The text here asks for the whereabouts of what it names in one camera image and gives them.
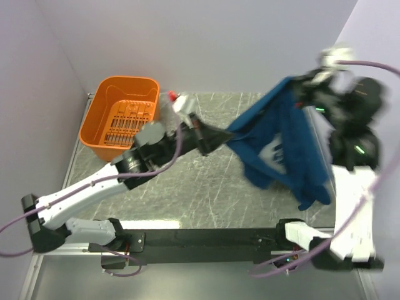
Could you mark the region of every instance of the metal table surface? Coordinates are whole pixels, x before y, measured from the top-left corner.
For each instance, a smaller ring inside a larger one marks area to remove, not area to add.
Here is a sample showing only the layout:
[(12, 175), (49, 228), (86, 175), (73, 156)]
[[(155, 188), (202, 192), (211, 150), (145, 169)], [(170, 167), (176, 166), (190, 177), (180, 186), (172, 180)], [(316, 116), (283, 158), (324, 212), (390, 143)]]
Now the metal table surface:
[[(255, 103), (259, 93), (197, 93), (197, 113), (209, 124), (226, 128)], [(160, 95), (161, 121), (173, 128), (174, 118)], [(76, 183), (104, 166), (96, 155), (77, 144), (67, 184)], [(333, 228), (334, 205), (314, 203), (307, 211), (287, 188), (273, 184), (267, 190), (252, 186), (243, 166), (226, 146), (208, 157), (192, 151), (168, 171), (137, 187), (94, 205), (77, 216), (83, 219), (135, 221), (149, 228), (255, 228), (275, 227), (281, 218), (300, 218), (314, 227)]]

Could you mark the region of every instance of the blue cloth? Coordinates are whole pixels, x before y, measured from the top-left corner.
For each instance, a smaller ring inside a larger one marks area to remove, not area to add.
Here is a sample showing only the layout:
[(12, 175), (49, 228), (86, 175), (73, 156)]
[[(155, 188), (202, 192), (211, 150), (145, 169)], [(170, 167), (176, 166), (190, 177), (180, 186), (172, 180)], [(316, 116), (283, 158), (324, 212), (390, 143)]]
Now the blue cloth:
[(227, 145), (244, 164), (244, 175), (259, 188), (280, 181), (300, 202), (331, 203), (329, 174), (302, 109), (294, 106), (287, 77), (228, 127), (235, 137)]

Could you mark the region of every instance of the orange plastic basket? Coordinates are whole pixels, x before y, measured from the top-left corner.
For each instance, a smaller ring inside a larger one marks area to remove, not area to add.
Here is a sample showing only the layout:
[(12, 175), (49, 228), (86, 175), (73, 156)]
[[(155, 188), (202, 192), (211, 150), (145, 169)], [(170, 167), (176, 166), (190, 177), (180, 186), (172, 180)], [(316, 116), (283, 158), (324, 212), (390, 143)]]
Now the orange plastic basket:
[(104, 161), (133, 143), (144, 124), (158, 120), (158, 82), (144, 77), (110, 77), (98, 87), (79, 132), (81, 142)]

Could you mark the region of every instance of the gray wall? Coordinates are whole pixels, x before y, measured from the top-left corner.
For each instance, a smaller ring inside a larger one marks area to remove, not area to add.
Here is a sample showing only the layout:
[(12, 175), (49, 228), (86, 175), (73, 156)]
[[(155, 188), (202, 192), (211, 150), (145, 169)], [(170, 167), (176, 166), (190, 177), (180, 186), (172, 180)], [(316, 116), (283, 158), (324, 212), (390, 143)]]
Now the gray wall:
[[(340, 34), (340, 41), (348, 41), (359, 59), (378, 61), (400, 68), (400, 35), (398, 0), (359, 0), (349, 21)], [(372, 76), (390, 87), (387, 101), (390, 111), (376, 124), (384, 148), (384, 165), (393, 156), (400, 142), (400, 78), (370, 67), (353, 68), (359, 75)], [(398, 168), (379, 191), (374, 208), (374, 242), (378, 253), (386, 258), (385, 270), (373, 276), (380, 300), (400, 299), (398, 282), (400, 268), (400, 208)]]
[[(85, 94), (34, 1), (1, 1), (0, 41), (2, 226), (22, 213), (24, 195), (61, 187)], [(30, 247), (23, 222), (0, 235), (0, 247)], [(30, 260), (0, 258), (1, 299), (18, 298)]]
[(37, 0), (85, 90), (116, 74), (178, 91), (267, 91), (314, 66), (356, 0)]

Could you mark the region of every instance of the purple cable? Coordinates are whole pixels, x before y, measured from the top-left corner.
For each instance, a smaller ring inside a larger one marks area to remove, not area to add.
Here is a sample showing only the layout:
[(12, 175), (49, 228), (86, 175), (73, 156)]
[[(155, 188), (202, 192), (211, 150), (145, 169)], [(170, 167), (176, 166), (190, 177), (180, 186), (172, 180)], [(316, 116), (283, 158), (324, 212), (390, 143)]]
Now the purple cable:
[[(394, 67), (388, 66), (386, 64), (380, 64), (378, 62), (370, 62), (370, 61), (338, 61), (337, 63), (344, 64), (344, 65), (370, 66), (370, 67), (385, 69), (387, 71), (390, 71), (390, 72), (400, 76), (400, 70), (398, 70), (398, 69), (396, 69)], [(398, 167), (398, 165), (400, 163), (400, 154), (399, 154), (400, 153), (400, 145), (397, 147), (397, 151), (395, 153), (398, 154), (398, 155), (394, 155), (392, 157), (391, 161), (388, 164), (388, 167), (386, 167), (383, 170), (383, 172), (376, 178), (374, 183), (372, 183), (371, 186), (369, 187), (368, 191), (370, 193), (374, 194), (376, 192), (376, 190), (379, 188), (379, 186), (382, 184), (382, 182), (385, 180), (385, 178), (388, 175), (390, 175)], [(301, 253), (301, 252), (304, 252), (304, 251), (296, 251), (296, 252), (292, 252), (290, 254), (286, 254), (286, 255), (283, 255), (283, 256), (276, 257), (274, 259), (270, 259), (268, 261), (262, 262), (261, 264), (258, 264), (254, 268), (252, 268), (249, 271), (249, 275), (251, 277), (253, 277), (253, 278), (268, 278), (268, 277), (271, 277), (271, 276), (278, 275), (278, 274), (281, 274), (283, 272), (286, 272), (287, 269), (294, 268), (294, 267), (296, 267), (296, 266), (298, 266), (300, 264), (303, 264), (303, 263), (306, 263), (306, 262), (310, 261), (314, 256), (317, 256), (319, 253), (321, 253), (325, 249), (327, 249), (331, 245), (331, 241), (333, 239), (335, 239), (337, 236), (339, 236), (350, 225), (350, 223), (357, 216), (357, 214), (361, 210), (361, 208), (363, 208), (363, 206), (366, 203), (366, 201), (367, 201), (367, 199), (366, 199), (365, 195), (362, 195), (359, 204), (356, 206), (356, 208), (354, 208), (354, 211), (351, 213), (351, 215), (346, 220), (346, 222), (344, 222), (342, 227), (340, 227), (340, 229), (336, 232), (336, 234), (334, 234), (332, 236), (332, 238), (323, 241), (320, 245), (318, 245), (317, 247), (315, 247), (314, 249), (309, 251), (308, 254), (300, 257), (299, 259), (297, 259), (297, 260), (295, 260), (293, 262), (290, 262), (289, 264), (287, 264), (287, 265), (285, 265), (283, 267), (280, 267), (279, 269), (275, 269), (275, 270), (272, 270), (272, 271), (266, 272), (266, 273), (254, 274), (254, 271), (256, 271), (258, 269), (261, 269), (264, 266), (270, 265), (274, 261), (278, 261), (280, 259), (288, 258), (289, 256), (293, 256), (296, 253)]]
[[(56, 199), (56, 200), (50, 202), (49, 205), (50, 205), (50, 206), (53, 206), (53, 205), (55, 205), (55, 204), (57, 204), (57, 203), (60, 203), (61, 201), (64, 201), (64, 200), (68, 199), (69, 197), (71, 197), (71, 196), (73, 196), (73, 195), (75, 195), (75, 194), (77, 194), (77, 193), (79, 193), (79, 192), (81, 192), (81, 191), (83, 191), (83, 190), (85, 190), (85, 189), (87, 189), (87, 188), (93, 186), (93, 184), (101, 183), (101, 182), (103, 182), (103, 181), (112, 180), (112, 179), (117, 179), (117, 178), (149, 177), (149, 176), (155, 176), (155, 175), (158, 175), (158, 174), (160, 174), (160, 173), (162, 173), (162, 172), (164, 172), (164, 171), (167, 171), (167, 170), (176, 162), (176, 160), (178, 159), (178, 157), (179, 157), (179, 155), (180, 155), (180, 153), (181, 153), (181, 149), (182, 149), (182, 141), (183, 141), (183, 140), (182, 140), (181, 125), (180, 125), (181, 120), (180, 120), (179, 116), (178, 116), (175, 112), (174, 112), (174, 115), (175, 115), (176, 122), (177, 122), (177, 129), (176, 129), (176, 149), (175, 149), (174, 156), (172, 157), (172, 159), (170, 160), (170, 162), (167, 163), (164, 167), (162, 167), (161, 169), (158, 169), (157, 171), (153, 171), (153, 172), (145, 172), (145, 173), (121, 173), (121, 174), (118, 174), (118, 175), (102, 177), (102, 178), (99, 178), (99, 179), (94, 180), (94, 181), (91, 182), (91, 183), (84, 184), (83, 186), (81, 186), (81, 187), (79, 187), (79, 188), (77, 188), (77, 189), (75, 189), (75, 190), (73, 190), (73, 191), (71, 191), (71, 192), (69, 192), (69, 193), (67, 193), (67, 194), (65, 194), (65, 195), (63, 195), (63, 196), (61, 196), (61, 197), (59, 197), (58, 199)], [(23, 215), (21, 215), (21, 216), (15, 218), (15, 219), (13, 219), (12, 221), (8, 222), (6, 225), (4, 225), (3, 227), (0, 228), (0, 234), (1, 234), (4, 230), (6, 230), (8, 227), (10, 227), (10, 226), (12, 226), (13, 224), (17, 223), (18, 221), (20, 221), (20, 220), (22, 220), (22, 219), (25, 219), (26, 217), (31, 216), (31, 215), (33, 215), (33, 214), (37, 214), (37, 213), (39, 213), (39, 212), (41, 212), (41, 211), (43, 211), (43, 210), (45, 210), (45, 209), (46, 209), (46, 207), (40, 207), (40, 208), (37, 208), (37, 209), (33, 209), (32, 211), (29, 211), (29, 212), (27, 212), (27, 213), (25, 213), (25, 214), (23, 214)], [(115, 255), (117, 255), (117, 256), (121, 256), (121, 257), (124, 257), (124, 258), (128, 258), (128, 259), (134, 261), (135, 263), (139, 263), (139, 261), (138, 261), (137, 259), (134, 259), (133, 257), (128, 257), (128, 256), (125, 256), (125, 255), (123, 255), (123, 254), (119, 254), (118, 252), (112, 251), (112, 250), (107, 249), (106, 247), (103, 247), (103, 246), (101, 246), (101, 248), (102, 248), (103, 250), (105, 250), (105, 251), (107, 251), (107, 252), (110, 252), (110, 253), (112, 253), (112, 254), (115, 254)], [(3, 258), (16, 258), (16, 257), (18, 257), (18, 256), (22, 256), (22, 255), (25, 255), (25, 254), (27, 254), (27, 253), (30, 253), (32, 250), (33, 250), (33, 249), (31, 248), (31, 249), (28, 249), (28, 250), (25, 250), (25, 251), (15, 252), (15, 253), (5, 253), (5, 252), (1, 252), (1, 251), (0, 251), (0, 258), (1, 258), (1, 257), (3, 257)], [(139, 269), (138, 269), (135, 273), (132, 273), (132, 274), (113, 274), (113, 275), (114, 275), (114, 276), (119, 276), (119, 277), (133, 276), (133, 275), (136, 275), (136, 274), (141, 270), (141, 268), (142, 268), (142, 267), (141, 267), (141, 265), (140, 265), (140, 263), (139, 263)]]

